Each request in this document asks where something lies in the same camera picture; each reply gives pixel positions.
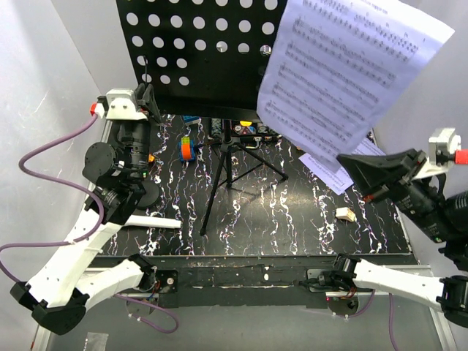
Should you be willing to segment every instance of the black marble table surface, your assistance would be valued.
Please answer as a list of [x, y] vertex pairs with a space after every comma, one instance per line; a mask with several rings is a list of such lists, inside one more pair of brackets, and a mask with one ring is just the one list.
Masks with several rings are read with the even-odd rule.
[[[410, 252], [396, 209], [390, 203], [366, 204], [355, 187], [336, 195], [298, 159], [288, 140], [265, 144], [257, 152], [289, 175], [278, 182], [261, 167], [216, 193], [207, 234], [200, 236], [216, 167], [218, 148], [204, 147], [193, 162], [181, 162], [177, 143], [188, 135], [207, 140], [208, 124], [184, 126], [180, 116], [165, 116], [153, 128], [151, 152], [156, 162], [151, 180], [161, 188], [159, 203], [146, 214], [182, 221], [180, 230], [125, 227], [106, 243], [103, 255], [300, 255]], [[233, 154], [233, 177], [257, 161], [242, 151]], [[357, 222], [335, 218], [338, 207], [350, 207]]]

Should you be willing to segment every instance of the white paper sheet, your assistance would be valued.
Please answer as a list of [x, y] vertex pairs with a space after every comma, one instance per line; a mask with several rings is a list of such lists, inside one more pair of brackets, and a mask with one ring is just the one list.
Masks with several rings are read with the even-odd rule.
[[[353, 154], [374, 156], [385, 155], [382, 150], [376, 147], [367, 138], [358, 145], [358, 147], [353, 151]], [[354, 183], [343, 167], [340, 167], [335, 173], [326, 166], [320, 164], [309, 154], [304, 154], [299, 159], [313, 172], [313, 174], [320, 178], [326, 186], [338, 195], [343, 194], [343, 192]]]
[[257, 114], [335, 172], [452, 34], [397, 0], [289, 0]]

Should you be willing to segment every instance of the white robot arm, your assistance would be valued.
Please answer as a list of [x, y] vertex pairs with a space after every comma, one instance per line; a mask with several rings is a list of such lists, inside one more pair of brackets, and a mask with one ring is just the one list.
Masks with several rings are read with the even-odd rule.
[[[455, 129], [438, 129], [429, 139], [429, 157], [414, 149], [388, 156], [339, 155], [338, 160], [363, 193], [366, 202], [390, 199], [433, 242], [445, 242], [439, 251], [461, 271], [468, 271], [468, 192], [445, 199], [445, 173], [468, 163]], [[436, 176], [439, 187], [431, 186]], [[468, 328], [468, 278], [428, 278], [374, 265], [339, 254], [331, 271], [304, 286], [378, 289], [404, 296], [443, 312], [457, 325]]]
[[142, 203], [150, 205], [157, 200], [151, 193], [155, 184], [145, 179], [149, 119], [157, 120], [155, 115], [159, 112], [151, 101], [152, 86], [139, 86], [138, 95], [150, 97], [150, 101], [142, 103], [131, 90], [113, 89], [91, 107], [91, 114], [121, 123], [118, 145], [95, 143], [86, 152], [83, 175], [96, 185], [93, 193], [104, 206], [100, 226], [85, 240], [77, 241], [99, 221], [98, 206], [89, 197], [64, 240], [69, 245], [60, 246], [35, 276], [27, 282], [17, 282], [11, 289], [13, 297], [32, 311], [32, 317], [41, 326], [58, 335], [73, 329], [86, 310], [100, 301], [122, 290], [148, 291], [156, 284], [156, 267], [139, 254], [95, 276], [83, 276], [104, 244], [124, 225], [181, 226], [173, 219], [132, 215]]

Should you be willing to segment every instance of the black perforated music stand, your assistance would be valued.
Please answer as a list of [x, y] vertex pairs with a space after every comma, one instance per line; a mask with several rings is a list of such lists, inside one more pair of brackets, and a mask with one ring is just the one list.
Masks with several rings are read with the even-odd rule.
[[203, 235], [223, 164], [227, 179], [220, 185], [240, 178], [232, 178], [231, 152], [242, 149], [287, 179], [232, 137], [229, 121], [259, 121], [257, 95], [286, 1], [116, 1], [138, 83], [154, 86], [161, 112], [224, 119]]

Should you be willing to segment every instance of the small box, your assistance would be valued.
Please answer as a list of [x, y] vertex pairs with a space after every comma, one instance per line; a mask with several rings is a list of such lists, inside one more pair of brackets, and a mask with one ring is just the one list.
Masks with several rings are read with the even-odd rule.
[[356, 215], [349, 207], [337, 208], [335, 217], [338, 219], [345, 219], [350, 222], [356, 222]]

